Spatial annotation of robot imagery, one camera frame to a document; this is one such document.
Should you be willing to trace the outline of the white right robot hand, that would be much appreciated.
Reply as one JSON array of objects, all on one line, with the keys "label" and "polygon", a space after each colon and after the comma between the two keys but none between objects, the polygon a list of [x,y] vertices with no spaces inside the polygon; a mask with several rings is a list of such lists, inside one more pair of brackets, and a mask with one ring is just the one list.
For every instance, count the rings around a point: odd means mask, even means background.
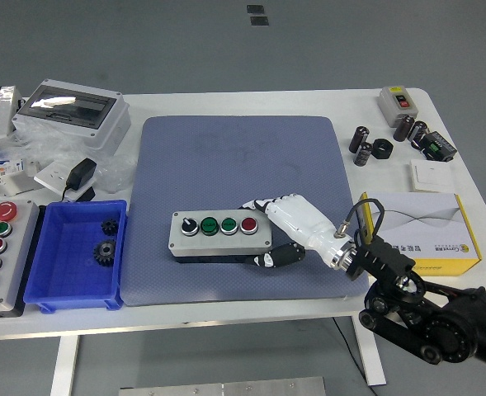
[{"label": "white right robot hand", "polygon": [[291,242],[250,257],[248,263],[264,268],[288,266],[304,258],[307,250],[315,251],[332,269],[347,270],[356,254],[352,238],[347,235],[352,214],[335,227],[323,213],[303,196],[290,194],[274,199],[251,200],[242,205],[258,210],[290,237]]}]

